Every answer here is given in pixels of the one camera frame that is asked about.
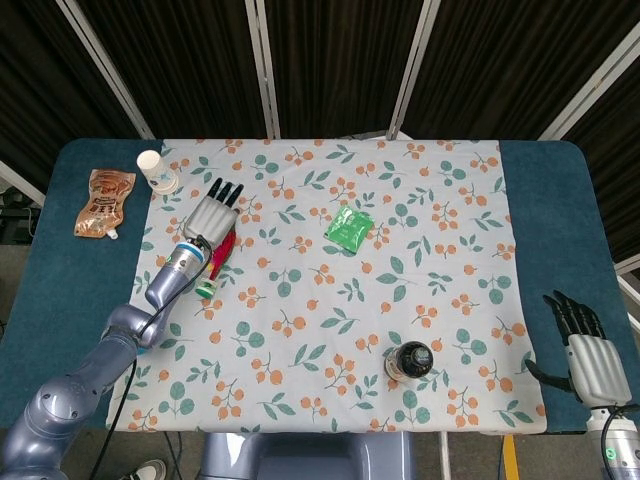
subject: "red object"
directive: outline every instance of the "red object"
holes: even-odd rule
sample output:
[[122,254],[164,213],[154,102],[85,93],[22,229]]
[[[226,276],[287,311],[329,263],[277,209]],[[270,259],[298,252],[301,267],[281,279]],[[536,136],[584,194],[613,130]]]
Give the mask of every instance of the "red object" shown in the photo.
[[233,244],[235,242],[236,229],[232,228],[229,230],[229,233],[227,233],[227,236],[224,237],[220,246],[213,251],[213,255],[211,256],[211,265],[213,266],[213,270],[211,271],[211,275],[209,275],[210,280],[215,280],[218,273],[220,273],[222,265],[224,265],[224,262],[226,262],[231,255]]

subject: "floral tablecloth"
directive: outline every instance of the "floral tablecloth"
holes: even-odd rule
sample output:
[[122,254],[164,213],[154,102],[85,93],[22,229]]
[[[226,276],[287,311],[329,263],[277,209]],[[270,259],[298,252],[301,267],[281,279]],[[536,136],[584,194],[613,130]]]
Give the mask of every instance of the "floral tablecloth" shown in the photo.
[[[150,309],[218,176],[245,184],[238,239],[216,296],[183,295],[139,357],[119,429],[545,430],[498,142],[167,140],[162,156],[181,186],[151,197],[131,303]],[[375,221],[356,255],[323,237],[342,204]],[[384,356],[410,340],[434,368],[397,383]]]

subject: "floor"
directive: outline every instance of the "floor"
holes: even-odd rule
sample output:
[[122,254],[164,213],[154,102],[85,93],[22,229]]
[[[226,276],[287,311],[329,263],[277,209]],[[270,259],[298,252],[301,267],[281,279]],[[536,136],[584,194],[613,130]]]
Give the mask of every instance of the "floor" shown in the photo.
[[[0,322],[9,318],[29,247],[0,245]],[[6,430],[0,429],[0,444]],[[106,432],[83,430],[63,463],[71,479],[88,478]],[[177,445],[177,435],[171,434]],[[185,433],[181,471],[185,479],[195,477],[203,448],[203,434]],[[415,435],[419,480],[440,479],[436,434]],[[500,438],[480,434],[451,434],[451,467],[455,480],[498,479]],[[572,479],[600,480],[597,463],[586,438],[581,435],[540,435],[516,438],[522,480]],[[169,461],[164,437],[159,434],[116,433],[98,478],[117,479],[150,458]]]

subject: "green packet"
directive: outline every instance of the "green packet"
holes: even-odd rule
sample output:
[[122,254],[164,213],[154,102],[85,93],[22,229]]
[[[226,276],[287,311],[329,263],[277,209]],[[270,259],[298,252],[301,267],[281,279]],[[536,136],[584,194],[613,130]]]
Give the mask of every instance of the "green packet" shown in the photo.
[[371,217],[343,205],[324,236],[351,253],[356,253],[372,226]]

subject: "blue table surface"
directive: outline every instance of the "blue table surface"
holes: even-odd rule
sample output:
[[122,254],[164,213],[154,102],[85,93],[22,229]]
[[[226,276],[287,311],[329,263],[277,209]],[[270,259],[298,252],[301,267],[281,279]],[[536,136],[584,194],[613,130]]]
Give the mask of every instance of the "blue table surface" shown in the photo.
[[[160,140],[75,140],[60,152],[10,322],[0,343],[0,426],[11,425],[49,378],[79,365],[113,308],[131,294],[150,189],[141,174],[125,203],[120,238],[73,236],[93,168],[138,172],[135,160]],[[543,294],[558,289],[591,306],[618,347],[634,398],[638,352],[618,289],[589,172],[566,142],[500,143],[517,242],[520,296],[538,364],[563,375],[567,363]],[[589,412],[573,395],[542,389],[548,432],[585,430]],[[88,422],[104,426],[109,395]]]

